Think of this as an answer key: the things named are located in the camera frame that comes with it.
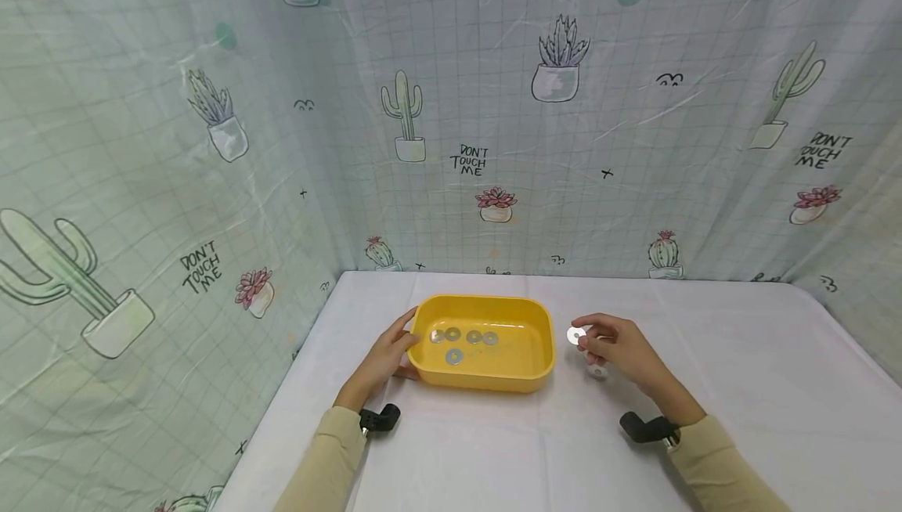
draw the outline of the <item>white table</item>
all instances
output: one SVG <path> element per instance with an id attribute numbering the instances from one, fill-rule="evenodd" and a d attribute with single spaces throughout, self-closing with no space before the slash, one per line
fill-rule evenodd
<path id="1" fill-rule="evenodd" d="M 271 510 L 319 418 L 375 337 L 432 294 L 544 304 L 557 367 L 532 395 L 392 380 L 402 410 L 370 442 L 348 510 L 692 510 L 658 445 L 626 442 L 619 417 L 658 416 L 612 373 L 598 382 L 565 340 L 603 311 L 640 324 L 665 363 L 720 418 L 795 512 L 899 510 L 902 389 L 807 293 L 776 283 L 349 272 L 269 406 L 215 512 Z"/>

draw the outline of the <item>forearm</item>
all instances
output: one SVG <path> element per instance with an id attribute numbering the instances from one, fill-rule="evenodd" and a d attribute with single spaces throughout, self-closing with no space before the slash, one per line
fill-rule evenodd
<path id="1" fill-rule="evenodd" d="M 329 409 L 273 512 L 344 512 L 364 447 L 360 415 Z"/>
<path id="2" fill-rule="evenodd" d="M 789 512 L 742 458 L 717 418 L 706 416 L 679 434 L 670 460 L 706 512 Z"/>

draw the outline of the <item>grid pattern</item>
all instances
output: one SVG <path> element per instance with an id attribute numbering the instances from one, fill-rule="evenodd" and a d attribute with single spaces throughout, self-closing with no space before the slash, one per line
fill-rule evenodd
<path id="1" fill-rule="evenodd" d="M 105 359 L 71 298 L 0 294 L 0 510 L 153 510 L 225 483 L 340 271 L 373 269 L 373 235 L 405 270 L 645 277 L 671 229 L 683 277 L 805 287 L 902 380 L 900 0 L 624 1 L 0 0 L 0 208 L 64 249 L 54 221 L 75 223 L 97 284 L 155 314 Z M 558 15 L 592 42 L 573 99 L 542 103 Z M 824 73 L 748 150 L 812 41 Z M 231 163 L 189 69 L 230 91 L 249 142 Z M 382 110 L 398 70 L 426 161 L 399 161 Z M 851 140 L 796 166 L 817 132 Z M 451 165 L 462 145 L 487 149 L 478 178 Z M 840 201 L 792 225 L 826 185 Z M 493 186 L 516 194 L 509 222 L 480 216 Z M 210 240 L 222 278 L 195 294 L 179 258 Z M 5 233 L 0 258 L 40 280 Z M 258 320 L 235 286 L 263 267 Z"/>

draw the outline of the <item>small cactus drawing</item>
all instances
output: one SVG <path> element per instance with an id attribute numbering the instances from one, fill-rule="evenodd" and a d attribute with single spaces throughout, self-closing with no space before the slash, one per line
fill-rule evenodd
<path id="1" fill-rule="evenodd" d="M 395 139 L 395 151 L 402 162 L 421 162 L 426 160 L 426 142 L 416 137 L 413 131 L 413 120 L 423 110 L 423 92 L 419 85 L 413 86 L 413 101 L 410 101 L 407 74 L 398 70 L 395 75 L 395 99 L 391 101 L 389 88 L 382 85 L 382 109 L 393 119 L 400 120 L 402 137 Z"/>
<path id="2" fill-rule="evenodd" d="M 675 232 L 661 231 L 659 238 L 648 247 L 648 258 L 654 268 L 648 270 L 652 279 L 682 279 L 683 266 L 679 265 L 679 247 L 673 240 Z"/>
<path id="3" fill-rule="evenodd" d="M 799 97 L 811 89 L 811 86 L 817 83 L 821 73 L 824 73 L 824 66 L 826 66 L 824 60 L 811 61 L 816 47 L 817 42 L 812 41 L 802 51 L 798 60 L 789 60 L 787 65 L 783 66 L 777 84 L 774 85 L 774 104 L 770 108 L 770 112 L 767 112 L 764 124 L 755 133 L 755 138 L 749 148 L 773 148 L 787 128 L 787 123 L 777 120 L 780 109 L 787 103 L 787 99 Z"/>
<path id="4" fill-rule="evenodd" d="M 376 271 L 403 271 L 400 262 L 396 261 L 391 249 L 382 241 L 381 236 L 369 238 L 370 245 L 366 247 L 366 256 L 376 264 Z"/>
<path id="5" fill-rule="evenodd" d="M 0 226 L 19 251 L 47 277 L 32 283 L 0 261 L 0 290 L 25 305 L 46 305 L 67 294 L 94 318 L 81 337 L 102 357 L 115 359 L 153 322 L 153 310 L 135 289 L 113 298 L 91 274 L 97 255 L 85 234 L 66 219 L 57 219 L 56 228 L 69 241 L 75 256 L 54 243 L 33 221 L 19 211 L 2 209 Z"/>

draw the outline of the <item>right hand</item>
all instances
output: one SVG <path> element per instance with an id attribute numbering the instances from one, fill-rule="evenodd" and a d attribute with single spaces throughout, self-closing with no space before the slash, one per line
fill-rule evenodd
<path id="1" fill-rule="evenodd" d="M 610 362 L 658 405 L 667 420 L 686 427 L 705 418 L 705 410 L 667 369 L 635 322 L 595 312 L 580 316 L 571 324 L 577 328 L 591 326 L 579 339 L 579 350 L 589 352 L 588 363 Z M 599 336 L 611 339 L 603 340 Z"/>
<path id="2" fill-rule="evenodd" d="M 612 363 L 646 395 L 675 380 L 635 322 L 595 312 L 594 315 L 580 316 L 571 322 L 571 326 L 591 326 L 586 330 L 586 335 L 579 339 L 579 350 L 589 352 L 586 360 L 590 365 Z M 613 339 L 601 340 L 598 336 Z"/>

